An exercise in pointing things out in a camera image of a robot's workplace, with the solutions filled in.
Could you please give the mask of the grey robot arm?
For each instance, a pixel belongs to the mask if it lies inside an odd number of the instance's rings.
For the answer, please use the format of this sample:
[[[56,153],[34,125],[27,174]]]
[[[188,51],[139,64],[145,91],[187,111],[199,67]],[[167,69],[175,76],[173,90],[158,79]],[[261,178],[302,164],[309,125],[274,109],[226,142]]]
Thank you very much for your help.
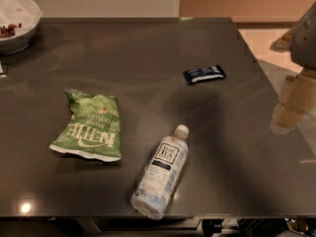
[[[302,70],[283,81],[270,125],[276,134],[295,129],[316,106],[316,2],[293,29],[290,58]]]

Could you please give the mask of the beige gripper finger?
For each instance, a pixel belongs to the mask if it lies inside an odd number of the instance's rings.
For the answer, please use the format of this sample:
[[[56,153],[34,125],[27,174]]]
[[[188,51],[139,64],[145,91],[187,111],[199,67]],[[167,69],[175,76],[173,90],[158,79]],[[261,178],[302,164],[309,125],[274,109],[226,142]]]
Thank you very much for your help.
[[[287,75],[279,101],[291,110],[308,114],[316,106],[316,71],[303,69],[295,76]]]
[[[270,129],[278,135],[288,134],[305,118],[306,113],[288,108],[283,103],[278,103],[272,116]]]

